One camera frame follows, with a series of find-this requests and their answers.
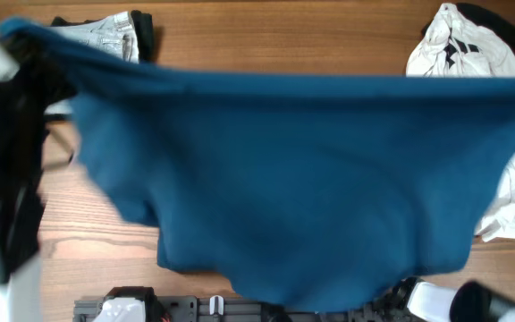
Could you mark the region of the blue polo shirt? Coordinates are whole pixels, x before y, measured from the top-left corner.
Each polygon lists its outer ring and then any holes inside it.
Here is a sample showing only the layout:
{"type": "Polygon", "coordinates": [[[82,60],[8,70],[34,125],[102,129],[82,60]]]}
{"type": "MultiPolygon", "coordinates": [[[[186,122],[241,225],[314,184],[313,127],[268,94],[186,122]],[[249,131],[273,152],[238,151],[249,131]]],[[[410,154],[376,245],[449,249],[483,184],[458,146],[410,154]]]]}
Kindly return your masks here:
{"type": "Polygon", "coordinates": [[[79,160],[158,263],[238,294],[355,309],[462,269],[509,161],[515,78],[193,72],[134,64],[31,21],[76,88],[79,160]]]}

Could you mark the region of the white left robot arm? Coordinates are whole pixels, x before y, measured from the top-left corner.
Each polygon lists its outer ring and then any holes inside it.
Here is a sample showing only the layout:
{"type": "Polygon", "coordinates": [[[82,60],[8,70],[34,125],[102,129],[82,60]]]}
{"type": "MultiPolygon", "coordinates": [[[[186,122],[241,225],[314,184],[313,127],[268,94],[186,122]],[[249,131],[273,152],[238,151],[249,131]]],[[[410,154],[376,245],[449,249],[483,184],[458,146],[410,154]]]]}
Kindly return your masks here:
{"type": "Polygon", "coordinates": [[[39,321],[45,111],[75,91],[26,34],[0,40],[0,67],[0,321],[39,321]]]}

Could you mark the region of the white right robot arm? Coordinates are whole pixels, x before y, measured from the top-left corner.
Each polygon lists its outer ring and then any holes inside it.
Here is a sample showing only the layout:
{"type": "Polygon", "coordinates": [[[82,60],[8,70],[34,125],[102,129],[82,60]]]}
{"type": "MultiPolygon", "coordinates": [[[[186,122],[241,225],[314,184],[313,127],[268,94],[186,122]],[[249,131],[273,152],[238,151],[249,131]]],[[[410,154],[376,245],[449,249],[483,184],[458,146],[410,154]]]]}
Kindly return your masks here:
{"type": "Polygon", "coordinates": [[[515,300],[477,281],[459,289],[418,282],[407,308],[429,322],[515,322],[515,300]]]}

